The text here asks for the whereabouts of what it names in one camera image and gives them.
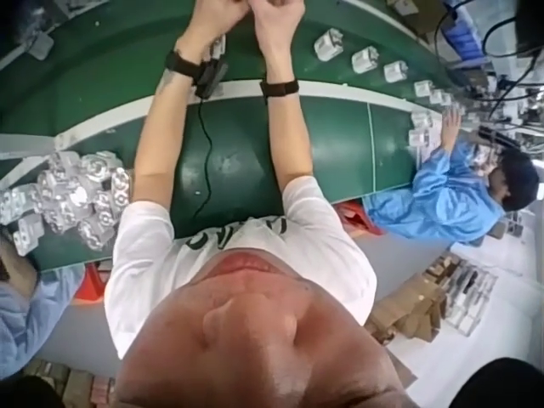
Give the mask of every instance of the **blue shirt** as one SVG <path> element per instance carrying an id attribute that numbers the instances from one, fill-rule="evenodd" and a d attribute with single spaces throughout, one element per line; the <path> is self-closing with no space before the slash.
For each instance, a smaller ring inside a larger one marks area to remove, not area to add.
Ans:
<path id="1" fill-rule="evenodd" d="M 487 234 L 504 215 L 487 185 L 468 166 L 472 146 L 458 141 L 422 164 L 411 188 L 363 198 L 370 220 L 382 230 L 418 240 L 468 243 Z"/>
<path id="2" fill-rule="evenodd" d="M 30 302 L 0 283 L 0 379 L 14 375 L 43 346 L 84 275 L 83 264 L 45 272 Z"/>

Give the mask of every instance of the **blurry hand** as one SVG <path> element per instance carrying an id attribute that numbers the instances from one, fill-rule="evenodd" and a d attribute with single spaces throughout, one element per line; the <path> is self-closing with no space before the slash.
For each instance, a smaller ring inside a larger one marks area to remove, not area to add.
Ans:
<path id="1" fill-rule="evenodd" d="M 304 0 L 248 0 L 255 15 L 255 33 L 267 64 L 291 62 L 291 44 Z"/>
<path id="2" fill-rule="evenodd" d="M 452 152 L 456 145 L 457 136 L 461 129 L 461 114 L 458 109 L 449 108 L 442 115 L 442 148 L 448 152 Z"/>
<path id="3" fill-rule="evenodd" d="M 189 26 L 176 49 L 200 55 L 213 41 L 230 31 L 249 11 L 247 0 L 196 0 Z"/>

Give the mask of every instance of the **lips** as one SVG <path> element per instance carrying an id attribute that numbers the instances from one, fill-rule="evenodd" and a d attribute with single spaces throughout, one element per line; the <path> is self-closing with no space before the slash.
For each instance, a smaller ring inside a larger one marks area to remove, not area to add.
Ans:
<path id="1" fill-rule="evenodd" d="M 213 259 L 213 266 L 206 272 L 202 280 L 220 275 L 234 274 L 240 270 L 251 269 L 259 272 L 277 274 L 281 273 L 274 265 L 249 251 L 232 251 L 219 255 L 219 259 Z"/>

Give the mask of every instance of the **wrist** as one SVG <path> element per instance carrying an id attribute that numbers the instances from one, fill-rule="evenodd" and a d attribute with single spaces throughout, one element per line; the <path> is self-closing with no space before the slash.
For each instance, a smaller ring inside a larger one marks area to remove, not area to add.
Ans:
<path id="1" fill-rule="evenodd" d="M 452 143 L 446 143 L 446 142 L 442 142 L 440 144 L 440 147 L 442 149 L 444 149 L 446 152 L 448 153 L 451 153 L 453 151 L 453 148 L 454 148 L 455 144 L 452 144 Z"/>
<path id="2" fill-rule="evenodd" d="M 284 83 L 295 80 L 290 54 L 267 56 L 265 61 L 267 83 Z"/>
<path id="3" fill-rule="evenodd" d="M 201 40 L 196 33 L 187 30 L 174 46 L 174 50 L 184 59 L 199 65 L 202 62 L 202 55 L 209 45 Z"/>

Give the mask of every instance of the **man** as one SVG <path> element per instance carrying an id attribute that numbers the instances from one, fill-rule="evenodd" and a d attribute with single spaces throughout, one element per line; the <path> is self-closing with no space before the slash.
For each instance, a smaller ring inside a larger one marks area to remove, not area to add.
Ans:
<path id="1" fill-rule="evenodd" d="M 84 275 L 82 264 L 38 274 L 0 236 L 0 380 L 43 346 Z"/>
<path id="2" fill-rule="evenodd" d="M 468 165 L 472 146 L 458 139 L 461 116 L 443 117 L 442 144 L 422 164 L 410 188 L 363 198 L 370 222 L 417 240 L 468 243 L 487 234 L 506 212 L 536 199 L 540 180 L 530 158 L 504 150 L 488 182 Z"/>
<path id="3" fill-rule="evenodd" d="M 173 242 L 168 211 L 192 79 L 166 70 L 105 291 L 123 360 L 117 406 L 412 406 L 384 349 L 361 327 L 374 271 L 313 176 L 291 57 L 303 0 L 196 0 L 175 45 L 182 61 L 170 66 L 199 64 L 250 8 L 265 93 L 276 95 L 268 97 L 270 149 L 286 216 L 233 226 L 223 250 L 212 231 Z"/>

